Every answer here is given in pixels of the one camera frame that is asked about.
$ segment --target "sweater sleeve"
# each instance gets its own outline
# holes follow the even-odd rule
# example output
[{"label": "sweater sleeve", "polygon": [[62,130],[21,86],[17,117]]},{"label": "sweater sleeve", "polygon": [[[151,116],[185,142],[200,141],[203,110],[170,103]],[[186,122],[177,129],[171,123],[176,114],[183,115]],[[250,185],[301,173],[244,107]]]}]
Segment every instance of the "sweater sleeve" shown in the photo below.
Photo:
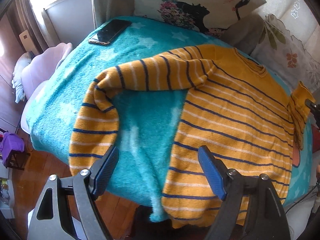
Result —
[{"label": "sweater sleeve", "polygon": [[310,113],[310,109],[305,105],[306,99],[315,102],[310,91],[300,81],[298,87],[291,93],[287,106],[294,124],[293,139],[300,150],[303,149],[303,132]]}]

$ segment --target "navy stripe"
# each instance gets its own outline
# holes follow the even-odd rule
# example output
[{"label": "navy stripe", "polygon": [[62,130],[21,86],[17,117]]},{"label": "navy stripe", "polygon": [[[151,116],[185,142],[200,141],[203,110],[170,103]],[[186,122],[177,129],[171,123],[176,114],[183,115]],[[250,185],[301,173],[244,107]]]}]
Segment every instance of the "navy stripe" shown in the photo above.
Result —
[{"label": "navy stripe", "polygon": [[202,68],[202,71],[203,73],[208,77],[208,74],[206,73],[205,69],[204,69],[204,65],[202,63],[202,61],[199,59],[200,63],[201,63],[201,68]]},{"label": "navy stripe", "polygon": [[290,105],[289,105],[289,108],[291,109],[291,117],[292,117],[292,120],[293,120],[293,119],[296,119],[296,120],[297,120],[296,123],[298,123],[299,129],[300,129],[300,133],[303,134],[304,131],[302,131],[302,129],[301,129],[300,122],[299,122],[298,118],[297,118],[297,117],[295,116],[295,114],[293,113],[294,111],[292,111],[292,108],[291,108]]},{"label": "navy stripe", "polygon": [[268,96],[266,93],[262,92],[260,89],[254,87],[253,85],[251,85],[250,83],[248,83],[247,81],[244,81],[242,79],[239,79],[239,78],[235,78],[231,75],[229,75],[227,72],[225,72],[222,68],[218,67],[213,60],[211,60],[212,63],[215,65],[215,67],[221,71],[223,71],[226,75],[228,75],[229,77],[233,78],[233,79],[236,79],[236,80],[239,80],[239,81],[242,81],[244,83],[246,83],[247,85],[251,86],[252,88],[254,88],[255,90],[257,90],[258,92],[262,93],[263,95],[265,95],[267,98],[270,98],[271,100],[275,101],[276,103],[280,104],[281,106],[283,106],[285,108],[285,106],[283,104],[281,104],[280,102],[278,102],[277,100],[275,100],[274,98],[272,98],[271,96]]},{"label": "navy stripe", "polygon": [[162,196],[167,198],[186,198],[186,199],[198,199],[198,200],[209,200],[209,199],[214,199],[218,197],[218,196],[201,197],[201,196],[171,195],[171,194],[165,194],[165,193],[162,193]]},{"label": "navy stripe", "polygon": [[193,220],[199,220],[201,219],[202,217],[199,217],[199,218],[173,218],[173,219],[176,219],[176,220],[183,220],[183,221],[193,221]]},{"label": "navy stripe", "polygon": [[186,52],[188,52],[188,54],[190,55],[190,59],[193,59],[191,53],[186,49],[186,48],[183,48]]},{"label": "navy stripe", "polygon": [[257,104],[259,104],[259,105],[263,106],[264,108],[268,109],[268,110],[271,111],[273,114],[279,116],[282,120],[284,120],[284,121],[286,121],[286,122],[288,122],[288,123],[290,123],[290,124],[293,124],[293,122],[290,122],[289,120],[283,118],[283,117],[280,116],[279,114],[277,114],[277,113],[275,113],[274,111],[272,111],[271,109],[269,109],[267,106],[263,105],[263,104],[260,103],[260,102],[257,102],[252,96],[249,96],[249,95],[247,95],[247,94],[245,94],[245,93],[243,93],[243,92],[240,92],[239,90],[236,90],[236,89],[234,89],[234,88],[231,88],[231,87],[228,87],[228,86],[226,86],[226,85],[220,84],[220,83],[218,83],[218,82],[216,82],[216,81],[213,81],[213,80],[211,80],[211,79],[208,79],[208,81],[211,82],[211,83],[217,84],[217,85],[219,85],[219,86],[222,86],[222,87],[224,87],[224,88],[230,89],[230,90],[232,90],[232,91],[234,91],[234,92],[237,92],[237,93],[240,94],[240,95],[244,95],[244,96],[247,96],[247,97],[251,98],[254,102],[256,102]]},{"label": "navy stripe", "polygon": [[102,91],[102,92],[106,93],[106,91],[103,88],[98,87],[98,85],[96,85],[94,88],[98,91]]},{"label": "navy stripe", "polygon": [[168,169],[169,169],[169,170],[172,170],[172,171],[175,171],[175,172],[178,172],[178,173],[185,173],[185,174],[205,176],[205,174],[204,174],[204,173],[201,173],[201,172],[183,171],[183,170],[179,170],[179,169],[177,169],[177,168],[175,168],[175,167],[169,167]]},{"label": "navy stripe", "polygon": [[[198,151],[197,148],[194,148],[194,147],[189,146],[189,145],[182,144],[182,143],[180,143],[180,142],[174,141],[173,144],[178,145],[178,146],[180,146],[180,147],[182,147],[182,148],[185,148],[185,149],[193,150],[193,151],[196,151],[196,152]],[[291,171],[287,170],[286,168],[279,167],[279,166],[274,165],[274,164],[272,164],[272,163],[267,163],[267,164],[254,163],[254,162],[250,162],[250,161],[246,161],[246,160],[241,160],[241,159],[237,159],[237,158],[233,158],[233,157],[228,157],[228,156],[220,155],[220,154],[217,154],[217,153],[214,153],[214,152],[212,152],[212,154],[213,154],[214,156],[217,156],[217,157],[222,158],[222,159],[225,159],[225,160],[230,160],[230,161],[235,161],[235,162],[241,162],[241,163],[247,163],[247,164],[251,164],[251,165],[254,165],[254,166],[274,166],[274,167],[276,167],[276,168],[279,168],[279,169],[281,169],[281,170],[284,170],[284,171],[287,171],[287,172],[290,172],[290,173],[291,173]]]},{"label": "navy stripe", "polygon": [[95,157],[101,159],[103,155],[98,155],[94,153],[69,153],[70,157]]},{"label": "navy stripe", "polygon": [[121,69],[119,68],[119,66],[116,66],[116,69],[117,69],[117,72],[118,72],[118,75],[119,75],[119,78],[120,78],[120,81],[121,81],[121,86],[122,86],[123,89],[125,89],[124,78],[123,78]]},{"label": "navy stripe", "polygon": [[277,154],[282,155],[282,156],[284,156],[284,157],[289,157],[289,158],[292,160],[292,158],[291,158],[289,155],[283,154],[283,153],[278,152],[278,151],[276,151],[276,150],[271,150],[271,149],[265,148],[265,147],[263,147],[263,146],[254,144],[254,143],[252,143],[252,142],[249,142],[249,141],[246,141],[246,140],[243,140],[243,139],[234,137],[234,136],[232,136],[232,135],[228,135],[228,134],[226,134],[226,133],[219,132],[219,131],[215,131],[215,130],[212,130],[212,129],[203,128],[203,127],[197,126],[197,125],[192,124],[192,123],[190,123],[190,122],[188,122],[188,121],[186,121],[186,120],[183,120],[183,119],[181,119],[180,122],[183,122],[183,123],[185,123],[185,124],[187,124],[187,125],[189,125],[189,126],[191,126],[191,127],[193,127],[193,128],[197,128],[197,129],[202,130],[202,131],[213,132],[213,133],[220,134],[220,135],[222,135],[222,136],[228,137],[228,138],[230,138],[230,139],[233,139],[233,140],[235,140],[235,141],[243,142],[243,143],[249,144],[249,145],[251,145],[251,146],[255,146],[255,147],[260,148],[260,149],[262,149],[262,150],[265,150],[265,151],[267,151],[267,152],[274,152],[274,153],[277,153]]},{"label": "navy stripe", "polygon": [[217,207],[217,208],[207,208],[205,211],[207,211],[207,210],[219,210],[220,209],[220,207]]},{"label": "navy stripe", "polygon": [[303,123],[306,124],[306,122],[304,121],[304,118],[303,118],[302,114],[300,114],[300,112],[299,112],[298,109],[297,109],[296,102],[294,101],[292,95],[290,95],[290,97],[291,97],[291,99],[292,99],[292,101],[293,101],[293,103],[294,103],[294,108],[295,108],[295,110],[296,110],[296,111],[299,113],[299,115],[301,116],[301,118],[302,118],[302,120],[303,120]]},{"label": "navy stripe", "polygon": [[95,109],[99,109],[99,107],[97,107],[96,105],[93,105],[93,104],[89,104],[89,103],[82,103],[82,106],[87,106],[87,107],[91,107],[91,108],[95,108]]},{"label": "navy stripe", "polygon": [[168,53],[170,53],[171,55],[175,55],[175,56],[177,56],[178,58],[181,58],[179,55],[177,55],[177,54],[174,54],[173,52],[171,52],[171,51],[167,51]]},{"label": "navy stripe", "polygon": [[106,108],[105,110],[103,110],[104,113],[109,112],[110,110],[114,109],[114,106],[110,106],[108,108]]},{"label": "navy stripe", "polygon": [[204,94],[206,94],[206,95],[208,95],[208,96],[211,96],[211,97],[213,97],[213,98],[220,99],[220,100],[222,100],[222,101],[228,102],[229,104],[232,104],[232,105],[234,105],[234,106],[238,106],[238,107],[240,107],[240,108],[242,108],[242,109],[248,110],[248,111],[250,111],[251,113],[255,114],[257,117],[261,118],[262,120],[264,120],[264,121],[266,121],[266,122],[268,122],[268,123],[271,123],[271,124],[273,124],[273,125],[281,128],[281,129],[283,129],[287,134],[293,136],[293,133],[292,133],[292,134],[289,133],[286,129],[284,129],[283,126],[281,126],[281,125],[279,125],[279,124],[277,124],[277,123],[275,123],[275,122],[272,122],[272,121],[270,121],[270,120],[268,120],[268,119],[260,116],[259,114],[255,113],[253,110],[251,110],[250,108],[247,108],[247,107],[245,107],[245,106],[238,105],[238,104],[236,104],[236,103],[234,103],[234,102],[229,101],[228,99],[221,98],[221,97],[217,97],[217,96],[215,96],[215,95],[213,95],[213,94],[211,94],[211,93],[208,93],[208,92],[206,92],[206,91],[202,91],[202,90],[200,90],[200,89],[198,89],[198,88],[195,88],[195,90],[196,90],[196,91],[199,91],[199,92],[202,92],[202,93],[204,93]]},{"label": "navy stripe", "polygon": [[92,131],[73,128],[73,132],[90,133],[90,134],[116,134],[118,131]]},{"label": "navy stripe", "polygon": [[270,180],[273,181],[273,182],[275,182],[275,183],[277,183],[277,184],[281,184],[281,185],[284,185],[284,186],[289,186],[289,184],[285,184],[285,183],[280,182],[280,181],[277,181],[277,180],[275,180],[275,179],[271,179],[271,178],[270,178]]},{"label": "navy stripe", "polygon": [[144,70],[144,73],[146,75],[146,91],[149,91],[149,73],[148,73],[148,68],[147,68],[147,65],[144,63],[144,61],[142,59],[140,59],[140,62],[143,66],[143,70]]},{"label": "navy stripe", "polygon": [[169,88],[169,90],[172,90],[171,82],[170,82],[170,65],[169,65],[169,62],[168,62],[168,60],[167,60],[166,57],[163,57],[163,56],[160,56],[160,57],[164,59],[166,65],[167,65],[167,69],[168,69],[168,73],[167,73],[167,83],[168,83],[168,88]]},{"label": "navy stripe", "polygon": [[202,54],[201,54],[200,49],[199,49],[197,46],[195,46],[195,47],[196,47],[196,48],[197,48],[197,50],[199,51],[201,58],[203,58],[203,56],[202,56]]},{"label": "navy stripe", "polygon": [[189,75],[189,62],[188,62],[188,61],[186,61],[186,62],[187,62],[187,79],[188,79],[191,87],[194,87],[195,84],[192,82],[192,80],[191,80],[191,78],[190,78],[190,75]]},{"label": "navy stripe", "polygon": [[248,124],[248,123],[245,123],[245,122],[241,122],[241,121],[232,119],[232,118],[227,117],[227,116],[224,116],[224,115],[222,115],[222,114],[218,114],[218,113],[216,113],[216,112],[214,112],[214,111],[212,111],[212,110],[206,109],[206,108],[204,108],[204,107],[202,107],[202,106],[198,106],[198,105],[190,102],[189,100],[186,100],[185,102],[188,103],[188,104],[190,104],[190,105],[192,105],[192,106],[194,106],[194,107],[197,107],[197,108],[199,108],[199,109],[201,109],[201,110],[204,110],[204,111],[207,111],[207,112],[209,112],[209,113],[211,113],[211,114],[217,115],[217,116],[219,116],[219,117],[221,117],[221,118],[225,118],[225,119],[230,120],[230,121],[233,121],[233,122],[237,122],[237,123],[244,124],[244,125],[252,128],[252,129],[254,129],[254,130],[256,130],[256,131],[258,131],[258,132],[260,132],[260,133],[262,133],[262,134],[269,135],[269,136],[272,136],[272,137],[276,137],[276,138],[278,138],[280,141],[282,141],[282,142],[284,142],[284,143],[287,143],[288,146],[292,147],[292,145],[290,145],[287,141],[284,141],[284,140],[280,139],[278,136],[276,136],[276,135],[274,135],[274,134],[271,134],[271,133],[266,133],[266,132],[260,131],[259,129],[255,128],[254,126],[252,126],[252,125],[250,125],[250,124]]}]

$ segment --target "printed pillow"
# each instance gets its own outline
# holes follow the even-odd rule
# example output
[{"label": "printed pillow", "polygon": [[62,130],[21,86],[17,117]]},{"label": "printed pillow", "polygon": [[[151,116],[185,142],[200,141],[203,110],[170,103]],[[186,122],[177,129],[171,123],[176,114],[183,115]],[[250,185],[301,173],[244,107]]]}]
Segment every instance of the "printed pillow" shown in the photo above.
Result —
[{"label": "printed pillow", "polygon": [[220,37],[265,0],[135,0],[136,16]]}]

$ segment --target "white wall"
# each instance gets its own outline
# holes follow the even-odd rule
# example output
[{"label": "white wall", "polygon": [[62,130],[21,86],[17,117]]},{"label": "white wall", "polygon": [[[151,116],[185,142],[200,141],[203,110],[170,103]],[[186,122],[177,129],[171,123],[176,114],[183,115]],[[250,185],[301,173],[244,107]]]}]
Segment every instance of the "white wall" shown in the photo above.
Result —
[{"label": "white wall", "polygon": [[46,12],[60,41],[74,48],[94,30],[91,0],[58,0]]}]

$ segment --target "purple cloth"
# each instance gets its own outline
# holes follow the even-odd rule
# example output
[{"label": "purple cloth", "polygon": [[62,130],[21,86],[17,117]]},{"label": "purple cloth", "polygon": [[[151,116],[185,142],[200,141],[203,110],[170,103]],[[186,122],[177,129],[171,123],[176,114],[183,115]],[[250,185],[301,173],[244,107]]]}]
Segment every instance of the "purple cloth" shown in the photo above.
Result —
[{"label": "purple cloth", "polygon": [[15,133],[5,132],[3,135],[3,140],[0,143],[0,152],[2,154],[3,165],[5,165],[12,150],[23,152],[24,141]]}]

